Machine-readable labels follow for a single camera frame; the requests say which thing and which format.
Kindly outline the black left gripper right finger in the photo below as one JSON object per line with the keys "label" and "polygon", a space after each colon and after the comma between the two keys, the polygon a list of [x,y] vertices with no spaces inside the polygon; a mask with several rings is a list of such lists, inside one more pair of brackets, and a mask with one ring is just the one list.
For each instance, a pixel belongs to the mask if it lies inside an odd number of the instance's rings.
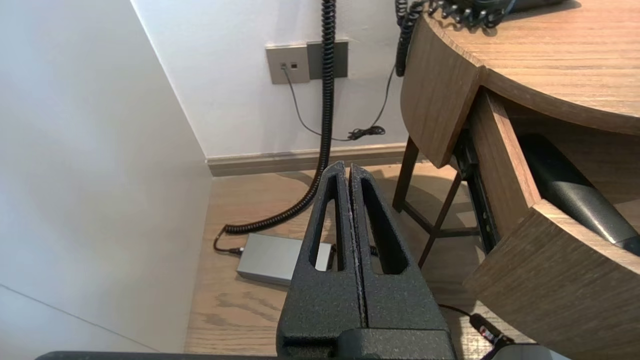
{"label": "black left gripper right finger", "polygon": [[449,330],[373,175],[349,174],[354,240],[368,328]]}

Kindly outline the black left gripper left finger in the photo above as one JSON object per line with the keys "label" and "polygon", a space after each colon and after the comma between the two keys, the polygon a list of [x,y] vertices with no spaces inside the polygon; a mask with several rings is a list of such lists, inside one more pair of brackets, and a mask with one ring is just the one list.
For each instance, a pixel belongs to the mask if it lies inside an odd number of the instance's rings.
{"label": "black left gripper left finger", "polygon": [[[338,271],[316,269],[323,224],[334,203]],[[349,182],[343,161],[328,166],[320,179],[301,250],[276,329],[279,352],[334,352],[338,337],[363,326],[361,264],[354,233]]]}

